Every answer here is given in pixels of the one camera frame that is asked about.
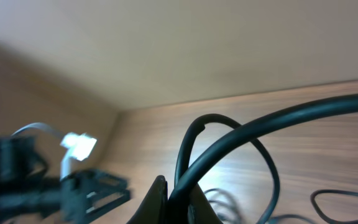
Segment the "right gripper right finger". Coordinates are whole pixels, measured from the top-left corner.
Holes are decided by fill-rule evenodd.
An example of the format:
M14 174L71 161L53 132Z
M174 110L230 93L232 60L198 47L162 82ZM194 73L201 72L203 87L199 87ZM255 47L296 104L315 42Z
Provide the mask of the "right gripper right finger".
M189 224L223 224L218 218L201 187L196 185L190 193L188 206Z

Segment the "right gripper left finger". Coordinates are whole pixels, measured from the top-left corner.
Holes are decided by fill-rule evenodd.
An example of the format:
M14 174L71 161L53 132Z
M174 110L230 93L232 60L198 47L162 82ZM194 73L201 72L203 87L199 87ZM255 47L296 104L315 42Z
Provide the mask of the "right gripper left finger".
M158 175L127 224L163 224L168 200L167 181Z

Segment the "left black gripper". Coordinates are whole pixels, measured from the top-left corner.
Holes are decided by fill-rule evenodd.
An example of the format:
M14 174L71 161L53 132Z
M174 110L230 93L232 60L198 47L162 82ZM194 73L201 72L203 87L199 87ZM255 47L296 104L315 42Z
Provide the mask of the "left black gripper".
M91 223L131 199L126 179L97 169L74 172L60 183L60 210L64 222ZM92 196L89 205L86 195L107 196L100 199Z

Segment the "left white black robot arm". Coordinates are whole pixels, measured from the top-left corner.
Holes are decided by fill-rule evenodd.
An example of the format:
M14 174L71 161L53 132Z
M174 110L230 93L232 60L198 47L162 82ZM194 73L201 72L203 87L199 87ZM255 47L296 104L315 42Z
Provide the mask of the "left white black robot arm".
M48 168L33 136L0 137L0 223L57 212L63 222L91 223L131 198L125 179L101 170L59 178L48 177Z

